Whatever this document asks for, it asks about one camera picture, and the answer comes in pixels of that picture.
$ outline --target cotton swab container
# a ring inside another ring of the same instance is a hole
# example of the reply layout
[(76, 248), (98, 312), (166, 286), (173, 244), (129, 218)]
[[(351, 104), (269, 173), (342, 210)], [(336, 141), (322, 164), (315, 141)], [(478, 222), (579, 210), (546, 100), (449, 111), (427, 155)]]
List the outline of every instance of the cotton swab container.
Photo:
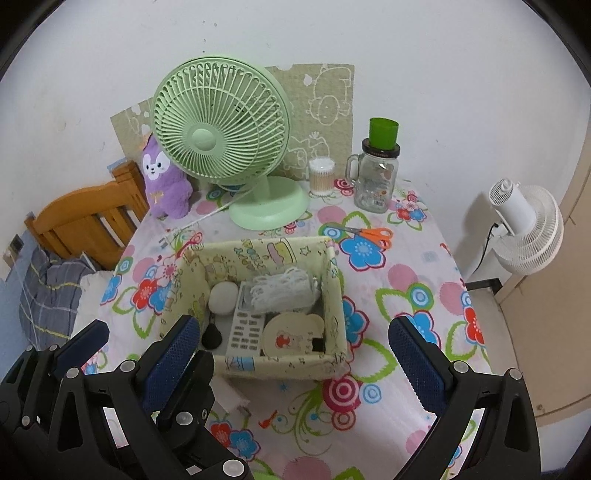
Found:
[(312, 158), (308, 163), (310, 193), (326, 197), (333, 191), (335, 182), (335, 161), (329, 157)]

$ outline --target fan power cord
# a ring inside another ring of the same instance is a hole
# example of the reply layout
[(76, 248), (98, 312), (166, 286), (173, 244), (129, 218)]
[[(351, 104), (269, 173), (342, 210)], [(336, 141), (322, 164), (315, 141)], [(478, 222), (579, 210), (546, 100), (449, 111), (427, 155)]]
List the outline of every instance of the fan power cord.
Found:
[(488, 230), (488, 235), (486, 236), (486, 243), (484, 244), (484, 248), (482, 249), (482, 256), (480, 257), (480, 261), (478, 262), (478, 266), (474, 269), (474, 272), (472, 272), (472, 275), (474, 275), (476, 273), (476, 270), (478, 270), (480, 268), (480, 266), (482, 265), (482, 262), (484, 260), (484, 256), (486, 255), (486, 249), (488, 248), (488, 243), (491, 241), (491, 235), (492, 235), (492, 229), (493, 228), (499, 228), (499, 224), (498, 223), (493, 223), (491, 225), (491, 228)]

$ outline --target white wall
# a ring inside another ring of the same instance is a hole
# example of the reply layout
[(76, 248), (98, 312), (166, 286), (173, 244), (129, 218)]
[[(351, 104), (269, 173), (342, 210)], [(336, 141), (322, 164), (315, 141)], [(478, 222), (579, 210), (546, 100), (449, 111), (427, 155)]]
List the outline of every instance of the white wall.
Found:
[(510, 176), (560, 200), (589, 117), (583, 75), (520, 0), (67, 0), (0, 83), (0, 246), (28, 211), (107, 180), (122, 155), (111, 115), (203, 50), (260, 65), (353, 63), (354, 151), (369, 117), (400, 122), (401, 175), (465, 275), (494, 220), (481, 193)]
[(556, 423), (538, 429), (542, 471), (564, 468), (579, 448), (591, 426), (591, 410), (585, 410)]

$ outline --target glass jar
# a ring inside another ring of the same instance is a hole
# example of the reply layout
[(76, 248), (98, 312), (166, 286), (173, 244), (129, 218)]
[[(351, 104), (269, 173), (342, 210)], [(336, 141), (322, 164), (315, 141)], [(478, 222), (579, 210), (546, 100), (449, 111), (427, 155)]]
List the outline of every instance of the glass jar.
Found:
[(347, 159), (345, 177), (353, 185), (353, 201), (358, 208), (373, 213), (388, 210), (398, 174), (400, 146), (392, 150), (371, 147), (369, 138), (361, 144), (363, 153)]

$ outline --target beige door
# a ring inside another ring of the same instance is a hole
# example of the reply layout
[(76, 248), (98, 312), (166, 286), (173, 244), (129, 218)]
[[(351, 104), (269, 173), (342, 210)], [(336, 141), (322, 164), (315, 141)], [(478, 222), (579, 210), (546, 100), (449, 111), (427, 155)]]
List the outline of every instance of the beige door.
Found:
[(591, 181), (554, 261), (500, 305), (538, 424), (591, 407)]

